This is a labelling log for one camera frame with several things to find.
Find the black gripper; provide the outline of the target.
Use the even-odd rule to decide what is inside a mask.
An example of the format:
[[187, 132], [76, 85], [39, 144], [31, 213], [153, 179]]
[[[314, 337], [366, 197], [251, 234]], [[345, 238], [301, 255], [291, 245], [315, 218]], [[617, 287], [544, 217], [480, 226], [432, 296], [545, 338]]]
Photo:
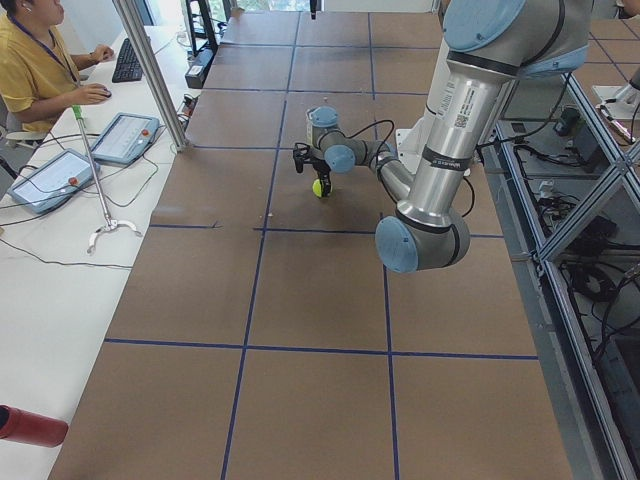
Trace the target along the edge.
[[320, 185], [320, 196], [329, 197], [332, 193], [332, 183], [330, 179], [331, 168], [323, 158], [312, 154], [310, 163], [317, 173]]

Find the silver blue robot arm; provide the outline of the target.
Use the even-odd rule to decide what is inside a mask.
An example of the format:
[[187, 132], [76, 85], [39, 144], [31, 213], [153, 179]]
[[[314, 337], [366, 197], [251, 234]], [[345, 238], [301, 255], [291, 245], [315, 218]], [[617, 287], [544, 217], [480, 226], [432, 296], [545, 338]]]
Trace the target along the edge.
[[443, 18], [448, 78], [437, 104], [416, 172], [410, 172], [383, 141], [350, 138], [332, 107], [307, 113], [307, 145], [293, 159], [310, 165], [322, 195], [331, 173], [369, 168], [395, 201], [395, 213], [376, 227], [384, 265], [407, 273], [460, 261], [469, 229], [452, 202], [504, 84], [517, 78], [569, 73], [586, 60], [592, 4], [589, 1], [452, 1]]

